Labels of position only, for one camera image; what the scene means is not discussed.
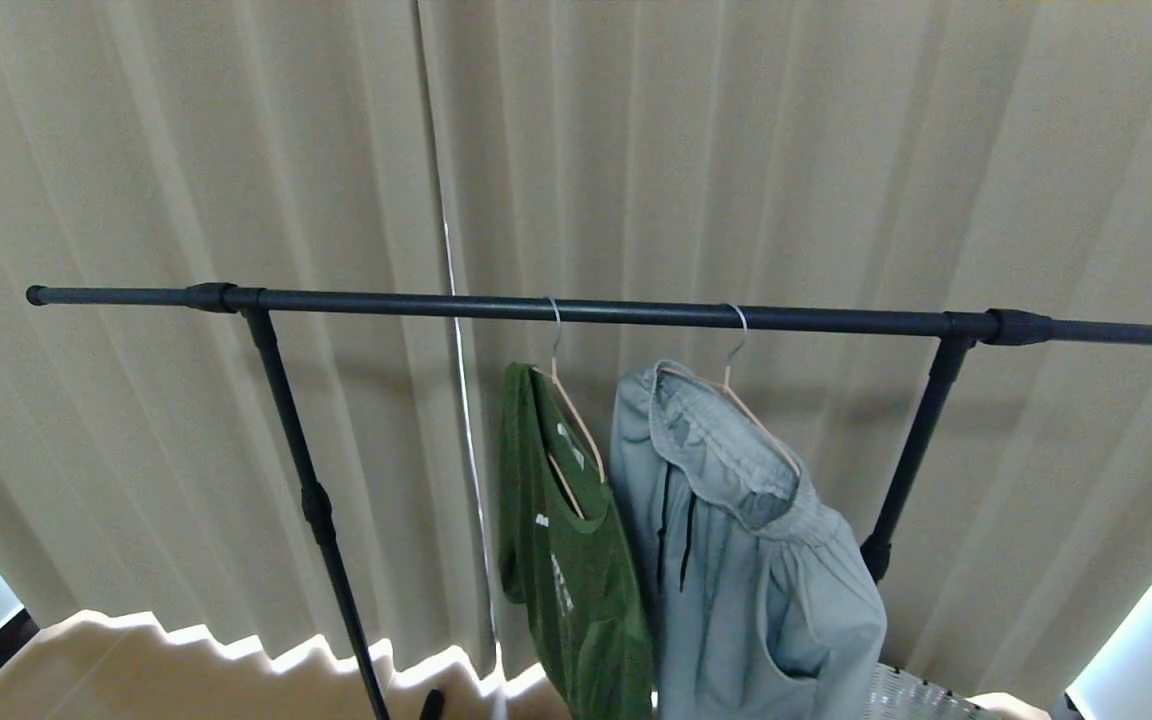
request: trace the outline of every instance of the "hanging clothes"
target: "hanging clothes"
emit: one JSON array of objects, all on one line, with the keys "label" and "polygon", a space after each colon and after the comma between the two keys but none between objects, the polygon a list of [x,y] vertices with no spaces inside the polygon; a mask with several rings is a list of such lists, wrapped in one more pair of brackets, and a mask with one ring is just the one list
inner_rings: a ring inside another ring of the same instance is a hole
[{"label": "hanging clothes", "polygon": [[503,396],[503,592],[525,604],[540,666],[573,720],[649,720],[652,639],[611,488],[530,365],[509,365]]},{"label": "hanging clothes", "polygon": [[652,621],[660,720],[855,720],[865,705],[882,600],[846,520],[772,442],[677,363],[617,388],[608,475]]}]

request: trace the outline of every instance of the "drawstring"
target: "drawstring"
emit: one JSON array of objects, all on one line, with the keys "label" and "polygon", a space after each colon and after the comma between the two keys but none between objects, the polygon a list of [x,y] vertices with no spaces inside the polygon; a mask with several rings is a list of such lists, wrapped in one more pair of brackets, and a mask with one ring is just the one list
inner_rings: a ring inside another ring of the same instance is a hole
[{"label": "drawstring", "polygon": [[[664,497],[660,498],[660,528],[657,529],[657,586],[664,584],[664,525],[669,518],[669,475],[664,476]],[[679,570],[679,592],[687,579],[687,560],[691,556],[691,526],[696,521],[696,493],[687,502],[687,544],[682,548],[682,568]]]},{"label": "drawstring", "polygon": [[691,502],[687,503],[687,545],[682,548],[682,569],[679,571],[679,592],[682,582],[687,579],[687,558],[691,555],[691,521],[696,518],[696,493],[691,493]]},{"label": "drawstring", "polygon": [[657,530],[657,586],[664,584],[664,522],[669,513],[669,473],[664,475],[664,497],[660,498],[660,529]]}]

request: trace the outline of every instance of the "beige floor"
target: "beige floor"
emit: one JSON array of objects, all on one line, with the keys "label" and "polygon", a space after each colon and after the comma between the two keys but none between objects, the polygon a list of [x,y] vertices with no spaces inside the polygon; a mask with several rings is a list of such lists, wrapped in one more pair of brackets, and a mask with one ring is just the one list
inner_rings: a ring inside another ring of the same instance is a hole
[{"label": "beige floor", "polygon": [[[81,615],[41,630],[0,670],[0,720],[372,717],[361,676],[324,647],[282,664],[275,667],[260,650],[228,659],[211,638],[182,641],[151,621],[120,626]],[[500,706],[511,719],[568,719],[543,680],[526,689],[517,682],[484,689],[454,661],[412,680],[394,674],[388,659],[378,662],[378,674],[394,720],[415,720],[430,688],[447,694],[447,720],[488,719]]]}]

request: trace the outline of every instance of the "clothes rack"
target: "clothes rack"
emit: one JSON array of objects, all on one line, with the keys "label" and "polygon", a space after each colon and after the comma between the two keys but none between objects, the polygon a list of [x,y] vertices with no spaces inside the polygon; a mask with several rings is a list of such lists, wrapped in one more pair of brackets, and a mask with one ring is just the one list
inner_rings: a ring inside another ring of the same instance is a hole
[{"label": "clothes rack", "polygon": [[[522,297],[475,297],[454,295],[393,295],[366,291],[295,291],[238,287],[233,283],[202,283],[187,288],[67,288],[32,286],[26,290],[32,305],[152,305],[190,306],[210,313],[240,313],[247,319],[252,342],[260,353],[270,392],[283,424],[291,461],[301,482],[301,510],[314,532],[329,582],[338,597],[340,616],[358,669],[367,689],[376,719],[389,720],[376,670],[367,655],[367,639],[353,600],[332,523],[332,502],[317,480],[314,462],[301,429],[296,401],[288,384],[278,336],[270,311],[348,314],[422,314],[438,318],[484,318],[552,320],[556,308],[550,300]],[[635,325],[682,325],[682,327],[740,328],[741,319],[730,305],[666,304],[666,302],[614,302],[596,300],[558,301],[564,323],[613,323]],[[996,346],[1036,344],[1048,341],[1098,342],[1152,346],[1152,325],[1060,320],[1023,310],[991,309],[984,313],[904,313],[888,310],[826,310],[803,306],[742,305],[750,329],[797,331],[882,336],[938,338],[940,344],[929,370],[914,423],[905,437],[887,497],[873,532],[861,544],[869,573],[876,582],[887,573],[892,536],[909,500],[919,464],[937,432],[945,402],[969,350],[978,343]],[[433,719],[442,707],[442,696],[430,696],[420,719]]]}]

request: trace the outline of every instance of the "clothes hanger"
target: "clothes hanger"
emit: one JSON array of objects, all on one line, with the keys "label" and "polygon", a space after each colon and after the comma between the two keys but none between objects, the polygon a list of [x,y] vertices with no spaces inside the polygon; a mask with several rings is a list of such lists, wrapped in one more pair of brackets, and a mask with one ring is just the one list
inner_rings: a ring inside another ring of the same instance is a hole
[{"label": "clothes hanger", "polygon": [[740,316],[740,327],[742,331],[740,343],[737,343],[736,347],[733,347],[732,351],[727,354],[727,363],[726,365],[723,365],[723,381],[721,384],[708,381],[708,379],[700,378],[699,376],[690,376],[688,373],[682,372],[682,370],[675,370],[673,367],[660,367],[660,369],[666,373],[669,373],[672,376],[679,376],[680,378],[698,379],[698,381],[705,382],[710,387],[718,388],[719,392],[722,392],[723,397],[727,397],[727,400],[730,401],[733,406],[736,406],[737,409],[741,410],[741,414],[745,415],[745,418],[749,418],[749,420],[753,423],[759,430],[763,430],[764,435],[766,435],[768,440],[772,441],[772,447],[776,448],[776,454],[780,455],[782,460],[788,462],[788,464],[790,464],[790,468],[794,468],[795,473],[798,475],[799,477],[803,477],[803,467],[799,465],[799,462],[797,462],[797,460],[795,460],[793,455],[788,454],[788,450],[785,449],[785,446],[782,446],[781,441],[778,441],[776,437],[772,434],[771,430],[767,430],[767,425],[764,425],[763,420],[758,419],[758,415],[755,415],[755,411],[750,410],[749,406],[745,406],[745,401],[741,400],[740,395],[736,395],[736,391],[733,391],[732,388],[732,359],[733,357],[736,357],[736,354],[741,351],[741,348],[745,347],[745,341],[749,340],[749,321],[745,319],[745,311],[741,310],[740,305],[732,304],[730,302],[723,302],[723,305],[730,306],[732,310],[735,310],[736,314]]},{"label": "clothes hanger", "polygon": [[[554,309],[554,346],[552,351],[550,351],[550,372],[545,373],[538,367],[532,367],[536,373],[540,374],[545,379],[548,379],[553,384],[554,388],[558,389],[558,395],[563,399],[563,404],[567,404],[567,412],[575,420],[579,432],[584,434],[585,442],[589,445],[589,450],[594,455],[594,465],[598,468],[598,479],[599,483],[607,482],[607,471],[602,469],[602,454],[599,454],[598,445],[594,445],[593,433],[589,432],[589,427],[585,425],[585,419],[581,418],[579,411],[576,410],[576,404],[573,403],[573,399],[567,395],[567,388],[563,387],[562,379],[558,377],[558,348],[563,342],[563,317],[558,311],[558,302],[553,297],[545,297],[550,302],[550,305]],[[564,495],[567,495],[567,501],[571,502],[573,510],[576,511],[577,518],[584,520],[585,513],[581,509],[579,502],[576,501],[576,493],[573,493],[571,484],[567,482],[567,475],[563,475],[563,469],[558,464],[553,454],[545,454],[550,460],[550,469],[553,469],[554,473],[558,475],[558,482],[563,488]]]}]

